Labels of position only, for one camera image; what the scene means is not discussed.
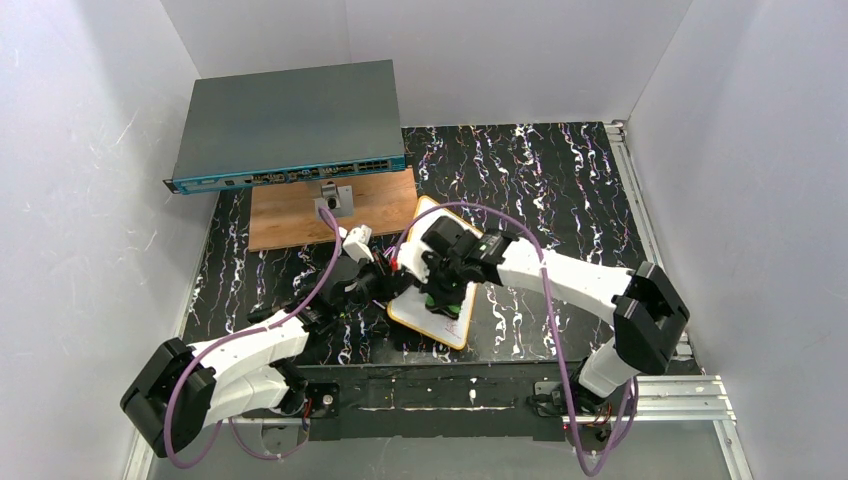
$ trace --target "white wall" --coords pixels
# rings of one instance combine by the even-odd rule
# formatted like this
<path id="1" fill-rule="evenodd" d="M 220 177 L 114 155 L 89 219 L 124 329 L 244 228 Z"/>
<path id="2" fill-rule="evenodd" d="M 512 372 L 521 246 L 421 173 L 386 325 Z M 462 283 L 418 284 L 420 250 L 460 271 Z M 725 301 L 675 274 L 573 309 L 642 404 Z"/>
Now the white wall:
<path id="1" fill-rule="evenodd" d="M 203 77 L 391 58 L 404 125 L 626 118 L 691 0 L 163 0 Z"/>
<path id="2" fill-rule="evenodd" d="M 209 196 L 172 197 L 197 71 L 157 0 L 0 6 L 0 478 L 119 478 Z"/>
<path id="3" fill-rule="evenodd" d="M 845 478 L 848 7 L 695 0 L 630 121 L 757 478 Z"/>

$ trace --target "marble surface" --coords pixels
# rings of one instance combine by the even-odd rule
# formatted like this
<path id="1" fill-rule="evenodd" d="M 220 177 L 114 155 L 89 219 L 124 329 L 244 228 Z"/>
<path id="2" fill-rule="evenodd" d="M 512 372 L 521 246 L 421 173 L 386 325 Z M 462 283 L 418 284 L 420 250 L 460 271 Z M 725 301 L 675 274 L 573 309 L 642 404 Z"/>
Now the marble surface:
<path id="1" fill-rule="evenodd" d="M 498 208 L 531 227 L 543 246 L 608 266 L 645 259 L 601 123 L 404 129 L 420 194 Z M 478 228 L 498 222 L 458 212 Z M 332 244 L 247 251 L 250 192 L 218 198 L 189 307 L 184 339 L 207 340 L 248 326 L 254 308 L 279 305 L 319 275 Z M 394 236 L 377 238 L 388 247 Z M 535 292 L 487 285 L 474 304 L 468 346 L 451 350 L 394 323 L 376 305 L 350 309 L 300 364 L 391 364 L 553 358 L 544 299 Z M 597 317 L 557 302 L 557 334 L 566 358 L 579 360 L 612 331 Z"/>

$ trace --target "yellow border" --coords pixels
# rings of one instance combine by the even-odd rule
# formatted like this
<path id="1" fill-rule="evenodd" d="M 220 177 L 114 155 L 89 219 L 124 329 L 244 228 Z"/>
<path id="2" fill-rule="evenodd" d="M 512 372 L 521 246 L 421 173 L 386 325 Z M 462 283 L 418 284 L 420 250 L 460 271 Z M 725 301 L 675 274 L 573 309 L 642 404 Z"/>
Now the yellow border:
<path id="1" fill-rule="evenodd" d="M 424 199 L 430 200 L 431 202 L 435 203 L 436 205 L 439 205 L 439 202 L 433 200 L 432 198 L 428 197 L 427 195 L 421 195 L 420 197 L 418 197 L 418 205 L 415 206 L 415 216 L 416 217 L 421 213 L 421 201 L 424 200 Z M 460 217 L 459 215 L 453 213 L 452 211 L 448 210 L 447 208 L 445 208 L 443 210 L 445 212 L 447 212 L 448 214 L 450 214 L 451 216 L 453 216 L 458 221 L 460 221 L 461 223 L 463 223 L 464 225 L 466 225 L 472 231 L 477 232 L 477 234 L 479 234 L 479 235 L 482 235 L 482 233 L 479 230 L 477 230 L 476 228 L 474 228 L 473 225 L 471 225 L 468 222 L 466 222 L 465 220 L 463 220 L 462 217 Z M 414 229 L 415 229 L 414 225 L 412 226 L 412 228 L 409 229 L 409 237 L 412 236 L 412 231 Z M 454 350 L 462 350 L 463 348 L 465 348 L 466 345 L 468 345 L 468 331 L 471 329 L 471 316 L 474 314 L 474 300 L 475 300 L 475 297 L 477 296 L 477 284 L 476 283 L 472 284 L 472 286 L 474 288 L 471 291 L 471 307 L 469 307 L 470 311 L 468 312 L 468 325 L 466 325 L 466 327 L 465 327 L 465 335 L 464 335 L 465 343 L 463 343 L 460 346 L 451 345 L 450 343 L 439 340 L 438 338 L 433 338 L 427 332 L 422 332 L 421 330 L 414 327 L 413 325 L 410 325 L 410 324 L 406 323 L 405 321 L 401 320 L 399 317 L 395 316 L 392 313 L 392 302 L 394 300 L 392 300 L 392 302 L 389 302 L 389 304 L 386 306 L 386 313 L 389 315 L 389 318 L 391 318 L 392 320 L 400 323 L 401 325 L 405 325 L 406 327 L 409 327 L 412 330 L 415 330 L 416 332 L 420 333 L 421 335 L 424 335 L 425 337 L 433 338 L 433 340 L 436 340 L 437 342 L 444 343 L 445 345 L 453 348 Z"/>

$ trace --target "wooden plank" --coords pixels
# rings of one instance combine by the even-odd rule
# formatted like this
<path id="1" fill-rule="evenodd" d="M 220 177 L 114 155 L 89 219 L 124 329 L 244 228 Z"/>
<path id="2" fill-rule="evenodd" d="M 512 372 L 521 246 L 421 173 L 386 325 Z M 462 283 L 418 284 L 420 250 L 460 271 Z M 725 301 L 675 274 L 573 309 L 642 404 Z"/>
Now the wooden plank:
<path id="1" fill-rule="evenodd" d="M 371 227 L 374 235 L 397 233 L 403 231 L 415 215 L 418 192 L 411 168 L 402 172 L 340 177 L 334 182 L 340 187 L 353 187 L 354 214 L 337 219 L 339 225 L 348 230 L 365 224 Z M 253 188 L 248 250 L 255 252 L 332 241 L 332 230 L 315 217 L 312 197 L 303 182 Z"/>

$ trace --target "gray floor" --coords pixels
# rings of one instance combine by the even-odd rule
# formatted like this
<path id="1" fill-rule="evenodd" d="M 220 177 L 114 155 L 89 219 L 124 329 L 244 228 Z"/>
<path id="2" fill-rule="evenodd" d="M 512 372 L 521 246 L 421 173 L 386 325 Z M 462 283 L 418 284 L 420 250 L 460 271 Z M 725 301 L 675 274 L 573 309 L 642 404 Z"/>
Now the gray floor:
<path id="1" fill-rule="evenodd" d="M 240 426 L 248 445 L 260 450 L 259 427 Z M 204 432 L 181 458 L 196 455 Z M 292 434 L 269 434 L 269 445 L 293 445 Z M 381 438 L 313 442 L 283 463 L 257 460 L 242 452 L 229 429 L 206 459 L 178 470 L 156 459 L 149 480 L 166 479 L 557 479 L 585 478 L 567 444 L 529 439 Z M 600 479 L 728 479 L 712 422 L 640 422 L 613 452 Z"/>

